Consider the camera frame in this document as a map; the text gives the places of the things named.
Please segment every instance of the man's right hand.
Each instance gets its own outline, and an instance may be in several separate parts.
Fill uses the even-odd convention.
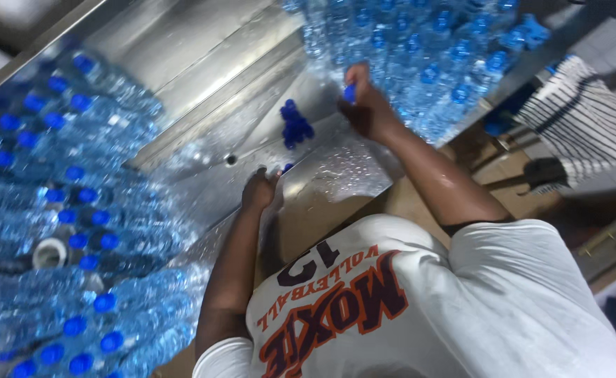
[[[350,121],[352,127],[363,137],[382,145],[389,146],[390,138],[405,126],[394,115],[383,95],[369,82],[369,66],[365,63],[355,64],[348,69],[346,85],[355,84],[355,103],[338,102],[338,109]]]

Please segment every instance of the drain hole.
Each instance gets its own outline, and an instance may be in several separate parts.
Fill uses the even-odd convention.
[[[232,166],[233,164],[236,164],[236,162],[238,161],[238,158],[235,155],[229,155],[226,158],[226,164]]]

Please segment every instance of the striped cloth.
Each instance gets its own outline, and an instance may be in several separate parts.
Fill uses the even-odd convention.
[[[616,166],[616,96],[578,56],[565,59],[514,119],[539,135],[566,173],[532,192],[575,188]]]

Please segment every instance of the moxie logo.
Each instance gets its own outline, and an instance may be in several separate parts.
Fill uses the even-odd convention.
[[[383,314],[392,320],[408,307],[404,290],[392,269],[392,257],[398,250],[380,255],[376,267],[350,281],[350,287],[338,282],[314,304],[297,307],[287,314],[282,327],[262,347],[259,358],[266,363],[264,378],[300,377],[301,365],[314,348],[357,325],[360,334],[380,327]],[[296,335],[295,324],[302,323]]]

